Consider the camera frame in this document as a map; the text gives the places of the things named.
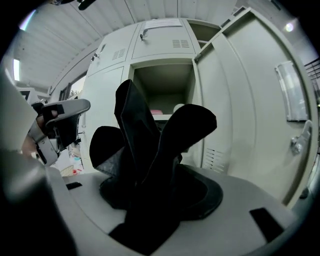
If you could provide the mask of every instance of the pink object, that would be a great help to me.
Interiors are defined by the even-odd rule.
[[[163,115],[164,113],[162,113],[161,110],[156,110],[156,109],[151,109],[150,110],[152,115]]]

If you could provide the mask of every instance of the locker door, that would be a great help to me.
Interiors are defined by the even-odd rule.
[[[137,26],[138,24],[129,25],[106,35],[95,52],[99,58],[95,57],[91,62],[87,76],[124,62]]]
[[[303,162],[308,151],[292,152],[291,139],[301,135],[305,122],[287,121],[287,103],[276,72],[279,64],[293,59],[285,44],[254,17],[243,26],[231,26],[225,38],[224,43],[236,53],[245,71],[255,111],[253,157],[247,180],[288,204],[306,171]],[[213,45],[222,53],[221,39]]]
[[[213,112],[217,129],[204,139],[202,167],[226,173],[232,144],[232,111],[228,83],[217,51],[209,45],[194,62],[202,105]]]
[[[118,127],[114,115],[116,90],[121,84],[123,67],[109,72],[99,72],[85,79],[81,98],[90,101],[91,108],[85,113],[85,139],[81,147],[81,157],[90,160],[89,148],[91,139],[100,126]]]
[[[138,36],[132,58],[159,54],[194,54],[195,50],[187,29],[184,23],[180,22],[182,26],[149,29],[142,41]],[[143,33],[145,24],[142,24],[139,35]]]
[[[202,167],[220,167],[292,207],[307,184],[316,153],[314,95],[289,42],[254,11],[244,15],[246,19],[235,19],[194,58],[203,106],[217,117],[216,131],[204,140]],[[292,63],[295,71],[281,78],[276,68],[284,63]],[[287,109],[294,104],[289,101],[288,107],[285,94],[292,94],[296,86],[304,99],[294,99],[305,101],[305,119],[311,121],[287,120]],[[295,153],[292,138],[302,134],[306,143]]]

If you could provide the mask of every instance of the door latch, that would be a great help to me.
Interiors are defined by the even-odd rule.
[[[312,122],[307,120],[304,123],[304,127],[300,136],[293,137],[291,139],[290,148],[294,155],[300,154],[307,145],[312,132]]]
[[[148,28],[147,29],[144,29],[142,34],[140,34],[140,39],[141,39],[141,42],[144,40],[144,38],[148,35]]]
[[[95,53],[95,54],[93,54],[93,56],[91,57],[91,61],[90,61],[90,63],[91,63],[91,62],[93,62],[93,61],[95,60],[95,57],[99,59],[99,58],[100,58],[100,54],[96,54],[96,53]]]

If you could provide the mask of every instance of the black cloth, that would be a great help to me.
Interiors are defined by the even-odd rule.
[[[184,150],[217,128],[216,116],[202,106],[187,104],[160,133],[131,80],[117,89],[114,114],[120,129],[100,127],[90,145],[93,166],[111,175],[101,184],[101,195],[112,207],[127,210],[124,223],[109,235],[150,255],[181,220],[205,218],[223,198],[216,182],[179,164]],[[104,147],[97,145],[102,143],[109,147],[101,151]]]

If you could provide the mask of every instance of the ceiling light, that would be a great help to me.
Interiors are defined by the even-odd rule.
[[[287,25],[285,25],[285,30],[287,32],[291,32],[292,30],[294,30],[294,25],[292,23],[288,23]]]
[[[13,75],[14,80],[20,81],[20,61],[17,59],[13,60]]]
[[[21,24],[19,25],[19,28],[23,31],[26,31],[28,23],[30,22],[32,16],[34,15],[34,13],[36,12],[36,10],[33,10],[32,12],[30,12],[28,14],[28,16],[21,22]]]

